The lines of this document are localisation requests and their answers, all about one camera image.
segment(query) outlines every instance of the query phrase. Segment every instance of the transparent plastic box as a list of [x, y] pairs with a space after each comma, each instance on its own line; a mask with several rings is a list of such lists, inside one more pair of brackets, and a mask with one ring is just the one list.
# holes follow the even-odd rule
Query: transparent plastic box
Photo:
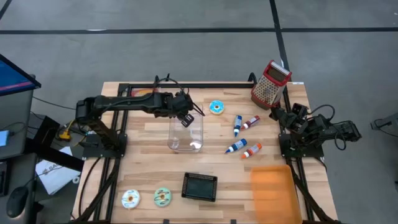
[[187, 128], [177, 118], [170, 119], [167, 145], [175, 152], [200, 152], [203, 146], [203, 116], [195, 110], [191, 110], [190, 114], [194, 120]]

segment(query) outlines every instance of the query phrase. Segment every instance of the computer mouse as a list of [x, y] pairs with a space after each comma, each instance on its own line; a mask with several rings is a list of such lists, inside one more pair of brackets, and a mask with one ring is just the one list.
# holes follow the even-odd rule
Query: computer mouse
[[25, 208], [26, 199], [29, 194], [27, 187], [17, 187], [14, 189], [7, 201], [7, 215], [15, 218], [22, 213]]

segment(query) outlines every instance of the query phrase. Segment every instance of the orange plastic bin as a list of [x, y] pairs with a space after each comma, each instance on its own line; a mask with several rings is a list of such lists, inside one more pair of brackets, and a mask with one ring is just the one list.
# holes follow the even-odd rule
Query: orange plastic bin
[[254, 167], [251, 171], [251, 182], [259, 223], [303, 222], [292, 172], [288, 165]]

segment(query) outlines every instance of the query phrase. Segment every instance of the wooden tabletop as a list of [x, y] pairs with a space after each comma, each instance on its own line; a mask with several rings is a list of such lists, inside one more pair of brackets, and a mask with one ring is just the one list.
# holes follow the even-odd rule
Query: wooden tabletop
[[[116, 96], [119, 84], [104, 83], [102, 95]], [[300, 103], [309, 107], [302, 83], [288, 83], [287, 88], [291, 104]], [[177, 89], [162, 91], [175, 92]], [[129, 112], [126, 131], [128, 144], [126, 155], [121, 160], [111, 223], [161, 223], [165, 218], [171, 223], [229, 223], [231, 219], [237, 219], [238, 223], [256, 222], [250, 171], [255, 166], [285, 164], [277, 140], [278, 122], [268, 118], [269, 111], [264, 111], [250, 100], [250, 89], [247, 88], [191, 88], [190, 95], [194, 102], [203, 105], [206, 114], [203, 118], [204, 145], [197, 154], [176, 154], [169, 149], [168, 118], [154, 118], [153, 114], [141, 111]], [[217, 116], [209, 112], [208, 105], [213, 100], [224, 102], [223, 114]], [[243, 122], [254, 115], [261, 118], [258, 125], [239, 134], [239, 139], [245, 138], [248, 145], [257, 142], [262, 144], [262, 149], [249, 159], [241, 159], [241, 152], [224, 154], [237, 141], [233, 136], [233, 122], [237, 114], [243, 117]], [[112, 115], [113, 112], [103, 115], [103, 122], [108, 126]], [[75, 217], [78, 216], [83, 181], [94, 161], [88, 159], [85, 162], [73, 208]], [[303, 163], [310, 193], [326, 214], [337, 219], [325, 168], [312, 158], [304, 158]], [[103, 159], [90, 175], [84, 192], [83, 209], [97, 194], [102, 168]], [[216, 202], [181, 198], [185, 172], [217, 176]], [[172, 191], [172, 201], [164, 208], [157, 207], [153, 201], [154, 192], [160, 187]], [[123, 193], [129, 189], [136, 189], [141, 195], [140, 204], [132, 210], [123, 208], [121, 204]], [[102, 218], [106, 213], [108, 196], [104, 198]], [[298, 198], [302, 217], [306, 219], [300, 193]]]

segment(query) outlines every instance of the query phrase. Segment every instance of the yellow connector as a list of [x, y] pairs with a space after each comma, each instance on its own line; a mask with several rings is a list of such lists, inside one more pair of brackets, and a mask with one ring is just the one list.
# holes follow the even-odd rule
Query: yellow connector
[[69, 128], [70, 128], [70, 126], [73, 124], [73, 122], [75, 122], [75, 120], [71, 121], [71, 122], [69, 123], [69, 125], [68, 125], [68, 128], [65, 129], [65, 130], [63, 131], [63, 133], [59, 135], [60, 139], [62, 139], [62, 140], [64, 140], [64, 141], [70, 141], [70, 140], [72, 139], [72, 137], [71, 137], [70, 134], [69, 134]]

